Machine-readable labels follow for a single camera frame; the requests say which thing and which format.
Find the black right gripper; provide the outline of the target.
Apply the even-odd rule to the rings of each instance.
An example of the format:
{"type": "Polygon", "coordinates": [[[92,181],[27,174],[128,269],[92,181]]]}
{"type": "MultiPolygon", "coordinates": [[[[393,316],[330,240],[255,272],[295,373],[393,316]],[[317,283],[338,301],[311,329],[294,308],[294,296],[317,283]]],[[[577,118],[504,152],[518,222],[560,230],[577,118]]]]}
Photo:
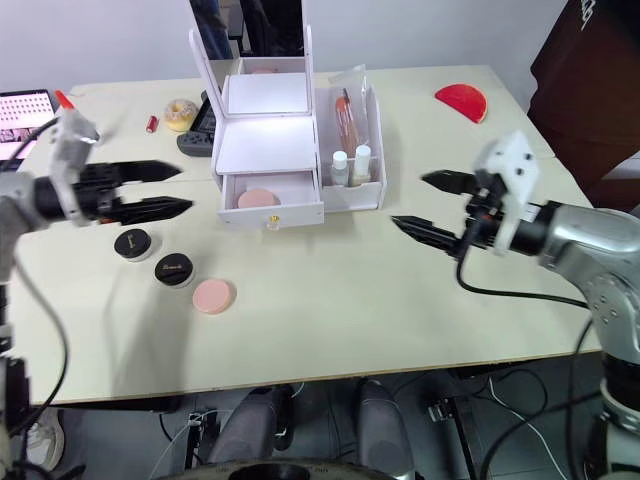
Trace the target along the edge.
{"type": "Polygon", "coordinates": [[[507,193],[500,175],[436,170],[424,174],[421,180],[446,193],[470,195],[465,207],[465,229],[458,240],[454,233],[434,226],[429,220],[410,215],[391,216],[402,232],[449,256],[465,256],[471,247],[486,249],[493,245],[502,217],[502,199],[507,193]]]}

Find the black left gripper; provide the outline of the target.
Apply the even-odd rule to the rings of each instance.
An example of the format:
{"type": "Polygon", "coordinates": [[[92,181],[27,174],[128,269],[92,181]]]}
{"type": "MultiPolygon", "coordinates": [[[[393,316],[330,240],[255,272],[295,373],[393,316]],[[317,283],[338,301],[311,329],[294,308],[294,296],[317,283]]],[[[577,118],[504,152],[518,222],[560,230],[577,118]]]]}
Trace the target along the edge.
{"type": "Polygon", "coordinates": [[[160,160],[96,163],[88,165],[73,185],[82,215],[99,223],[139,224],[180,216],[194,202],[169,196],[144,198],[124,204],[118,193],[128,183],[154,183],[182,173],[160,160]]]}

